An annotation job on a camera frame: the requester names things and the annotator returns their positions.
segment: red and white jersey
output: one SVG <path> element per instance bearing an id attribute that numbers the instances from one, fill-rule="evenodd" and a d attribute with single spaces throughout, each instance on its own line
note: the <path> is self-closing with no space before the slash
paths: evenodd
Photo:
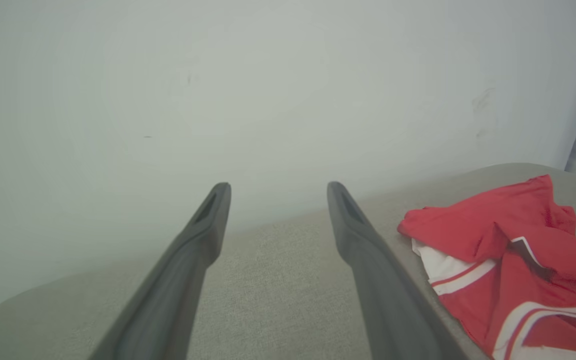
<path id="1" fill-rule="evenodd" d="M 496 360 L 576 359 L 576 215 L 548 175 L 409 211 L 430 285 Z"/>

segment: gray fabric surface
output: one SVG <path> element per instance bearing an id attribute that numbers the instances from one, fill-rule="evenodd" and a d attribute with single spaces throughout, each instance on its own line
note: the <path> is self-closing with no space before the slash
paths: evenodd
<path id="1" fill-rule="evenodd" d="M 445 207 L 542 174 L 551 175 L 555 200 L 576 210 L 576 176 L 534 164 L 490 166 L 359 201 L 471 358 L 486 356 L 439 304 L 396 227 L 407 210 Z M 5 301 L 0 360 L 86 359 L 155 260 L 69 276 Z M 337 253 L 326 210 L 224 239 L 206 273 L 189 358 L 370 358 L 352 272 Z"/>

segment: white wall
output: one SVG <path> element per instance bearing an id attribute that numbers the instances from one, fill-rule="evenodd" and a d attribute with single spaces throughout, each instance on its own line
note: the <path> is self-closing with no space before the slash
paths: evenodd
<path id="1" fill-rule="evenodd" d="M 575 134 L 576 1 L 0 0 L 0 302 Z"/>

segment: red fabric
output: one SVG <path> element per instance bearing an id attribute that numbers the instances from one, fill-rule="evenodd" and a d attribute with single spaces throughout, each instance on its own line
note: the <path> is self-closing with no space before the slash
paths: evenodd
<path id="1" fill-rule="evenodd" d="M 526 302 L 542 307 L 521 313 L 505 347 L 512 348 L 526 326 L 520 346 L 576 351 L 576 315 L 544 316 L 551 308 L 576 308 L 576 215 L 572 207 L 554 202 L 550 176 L 486 191 L 450 207 L 410 210 L 397 229 L 464 262 L 496 260 L 482 278 L 439 296 L 488 355 L 503 338 L 503 325 L 513 323 L 509 314 Z M 519 237 L 527 246 L 511 242 Z M 544 317 L 530 325 L 531 316 Z M 510 357 L 510 350 L 505 354 Z"/>

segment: red garment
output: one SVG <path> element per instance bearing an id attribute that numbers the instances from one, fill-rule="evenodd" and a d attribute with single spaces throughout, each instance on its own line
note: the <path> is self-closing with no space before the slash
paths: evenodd
<path id="1" fill-rule="evenodd" d="M 410 210 L 429 282 L 494 359 L 576 359 L 576 215 L 548 175 L 450 207 Z"/>

